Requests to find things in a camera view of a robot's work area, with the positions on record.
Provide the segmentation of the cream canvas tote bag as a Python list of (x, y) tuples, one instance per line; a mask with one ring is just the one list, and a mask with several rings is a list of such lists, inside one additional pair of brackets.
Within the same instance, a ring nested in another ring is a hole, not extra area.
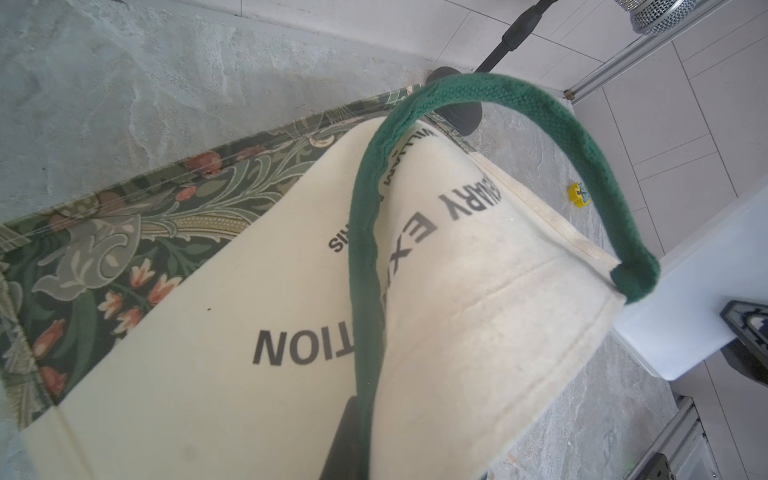
[(319, 479), (352, 396), (358, 479), (480, 479), (659, 276), (573, 114), (458, 75), (4, 224), (1, 379), (41, 479)]

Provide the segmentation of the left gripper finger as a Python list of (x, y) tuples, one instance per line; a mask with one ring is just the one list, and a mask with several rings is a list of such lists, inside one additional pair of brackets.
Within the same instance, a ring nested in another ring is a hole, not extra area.
[(360, 470), (359, 450), (358, 402), (357, 397), (352, 396), (345, 405), (319, 479), (358, 479)]

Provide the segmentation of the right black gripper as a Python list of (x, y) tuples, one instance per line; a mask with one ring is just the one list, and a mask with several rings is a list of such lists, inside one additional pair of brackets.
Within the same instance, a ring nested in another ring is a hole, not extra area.
[(736, 339), (721, 348), (726, 362), (742, 376), (767, 386), (767, 306), (731, 300), (720, 317)]

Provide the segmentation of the clear translucent pencil case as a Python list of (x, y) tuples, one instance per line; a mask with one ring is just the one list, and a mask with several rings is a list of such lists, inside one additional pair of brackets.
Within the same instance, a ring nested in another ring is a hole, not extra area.
[(651, 375), (674, 381), (730, 343), (731, 300), (767, 300), (767, 181), (761, 179), (661, 260), (661, 279), (626, 307), (613, 337)]

